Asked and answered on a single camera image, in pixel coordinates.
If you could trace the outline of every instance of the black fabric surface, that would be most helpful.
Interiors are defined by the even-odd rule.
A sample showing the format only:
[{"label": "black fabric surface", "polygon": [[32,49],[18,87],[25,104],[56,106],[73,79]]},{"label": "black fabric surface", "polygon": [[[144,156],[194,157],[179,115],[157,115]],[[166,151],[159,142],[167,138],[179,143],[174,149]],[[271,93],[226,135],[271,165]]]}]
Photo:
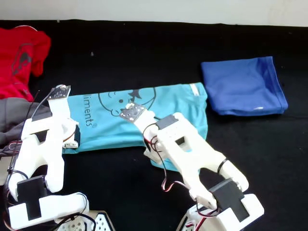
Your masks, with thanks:
[{"label": "black fabric surface", "polygon": [[[58,84],[71,95],[202,81],[200,62],[273,55],[289,103],[282,116],[218,116],[210,107],[207,141],[248,178],[265,215],[247,231],[307,230],[308,28],[181,23],[0,21],[44,30],[52,39],[38,101]],[[188,192],[160,189],[163,171],[143,148],[64,155],[64,188],[87,195],[92,210],[106,210],[115,229],[174,231],[193,205]],[[170,173],[171,180],[180,180]],[[202,170],[207,187],[221,180]]]}]

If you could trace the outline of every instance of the clothing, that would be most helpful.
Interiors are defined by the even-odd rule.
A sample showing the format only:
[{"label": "clothing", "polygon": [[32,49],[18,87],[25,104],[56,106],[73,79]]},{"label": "clothing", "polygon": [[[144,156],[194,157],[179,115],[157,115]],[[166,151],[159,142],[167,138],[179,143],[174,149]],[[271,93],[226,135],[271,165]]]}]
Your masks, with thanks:
[{"label": "clothing", "polygon": [[[33,103],[27,118],[32,116],[38,104]],[[30,105],[30,102],[22,98],[0,100],[0,154],[4,152],[8,154],[10,149],[6,146],[12,141],[20,140],[20,134]],[[50,116],[50,114],[50,109],[43,105],[36,112],[36,115],[40,116]]]},{"label": "clothing", "polygon": [[30,26],[0,28],[0,99],[18,97],[33,101],[29,76],[43,73],[50,45],[44,32]]},{"label": "clothing", "polygon": [[81,142],[79,148],[64,149],[63,153],[144,146],[139,130],[119,117],[130,102],[142,104],[159,118],[181,112],[205,138],[206,98],[202,83],[70,96],[68,105],[72,119],[79,122]]},{"label": "clothing", "polygon": [[220,115],[282,114],[288,108],[271,56],[203,62],[201,68],[210,104]]}]

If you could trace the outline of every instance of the white robotic arm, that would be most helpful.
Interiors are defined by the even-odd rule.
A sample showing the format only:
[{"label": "white robotic arm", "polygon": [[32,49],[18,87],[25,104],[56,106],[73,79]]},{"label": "white robotic arm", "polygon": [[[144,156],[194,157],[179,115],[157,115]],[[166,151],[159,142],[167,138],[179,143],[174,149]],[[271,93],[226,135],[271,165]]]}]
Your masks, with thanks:
[{"label": "white robotic arm", "polygon": [[[165,158],[172,161],[194,201],[211,211],[217,209],[218,205],[220,209],[224,209],[219,215],[207,220],[204,224],[207,229],[204,230],[238,231],[264,213],[262,205],[254,195],[244,197],[243,192],[249,186],[246,177],[222,153],[215,151],[181,113],[156,121],[154,112],[129,103],[120,116],[136,125],[143,134],[148,143],[144,152],[146,156],[158,164]],[[199,178],[201,168],[217,172],[226,180],[208,191]],[[238,198],[233,195],[219,195],[221,192],[227,195],[232,190]],[[229,202],[236,203],[236,208],[226,208]],[[195,212],[194,216],[198,219],[189,216],[189,222],[192,219],[195,223],[201,220],[202,216],[197,210]]]},{"label": "white robotic arm", "polygon": [[[14,229],[89,211],[89,202],[82,193],[52,194],[63,187],[62,148],[76,148],[79,143],[78,122],[70,118],[67,104],[69,92],[70,86],[57,86],[47,96],[52,116],[25,121],[22,145],[8,183],[9,192],[19,203],[8,208]],[[47,165],[47,174],[32,177],[42,165]]]}]

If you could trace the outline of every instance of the red shirt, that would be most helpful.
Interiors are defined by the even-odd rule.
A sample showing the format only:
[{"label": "red shirt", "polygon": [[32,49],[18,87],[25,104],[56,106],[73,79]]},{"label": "red shirt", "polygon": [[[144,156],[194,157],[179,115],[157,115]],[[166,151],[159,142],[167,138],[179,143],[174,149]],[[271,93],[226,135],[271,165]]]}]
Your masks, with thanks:
[{"label": "red shirt", "polygon": [[33,101],[29,92],[30,73],[43,73],[51,39],[30,26],[0,28],[0,99],[17,97]]}]

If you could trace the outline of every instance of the blue cloth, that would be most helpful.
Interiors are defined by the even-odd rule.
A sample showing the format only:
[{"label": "blue cloth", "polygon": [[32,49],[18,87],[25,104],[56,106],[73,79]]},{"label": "blue cloth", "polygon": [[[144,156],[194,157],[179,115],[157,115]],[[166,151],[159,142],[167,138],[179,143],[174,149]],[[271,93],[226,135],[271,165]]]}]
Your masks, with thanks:
[{"label": "blue cloth", "polygon": [[[68,105],[71,117],[79,122],[81,141],[79,148],[64,149],[63,153],[144,146],[139,130],[119,117],[130,102],[142,104],[160,118],[181,112],[206,138],[206,98],[202,83],[70,96]],[[165,163],[168,169],[176,170],[171,162]]]},{"label": "blue cloth", "polygon": [[282,114],[288,108],[271,56],[203,62],[201,68],[210,104],[220,115]]}]

